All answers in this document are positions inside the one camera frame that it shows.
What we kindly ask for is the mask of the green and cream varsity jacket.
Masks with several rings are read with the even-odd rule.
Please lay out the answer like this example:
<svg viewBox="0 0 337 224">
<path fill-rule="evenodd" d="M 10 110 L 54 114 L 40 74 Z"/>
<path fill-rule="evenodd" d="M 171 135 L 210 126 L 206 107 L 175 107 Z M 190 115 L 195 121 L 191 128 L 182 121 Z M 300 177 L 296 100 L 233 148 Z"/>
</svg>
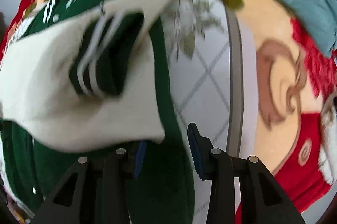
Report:
<svg viewBox="0 0 337 224">
<path fill-rule="evenodd" d="M 23 22 L 1 61 L 1 176 L 29 215 L 80 157 L 138 142 L 128 219 L 193 221 L 161 21 L 173 1 L 48 0 Z"/>
</svg>

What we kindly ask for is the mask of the red floral patterned bed blanket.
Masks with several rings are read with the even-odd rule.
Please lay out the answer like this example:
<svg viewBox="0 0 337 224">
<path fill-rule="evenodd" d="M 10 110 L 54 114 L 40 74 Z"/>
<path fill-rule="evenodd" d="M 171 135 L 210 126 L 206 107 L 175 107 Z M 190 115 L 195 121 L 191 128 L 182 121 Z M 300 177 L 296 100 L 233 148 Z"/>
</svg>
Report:
<svg viewBox="0 0 337 224">
<path fill-rule="evenodd" d="M 1 61 L 48 0 L 22 0 Z M 278 0 L 174 0 L 162 14 L 170 91 L 194 182 L 191 223 L 203 223 L 211 182 L 197 177 L 187 127 L 229 155 L 257 156 L 302 213 L 336 182 L 336 64 Z M 3 183 L 11 212 L 24 211 Z"/>
</svg>

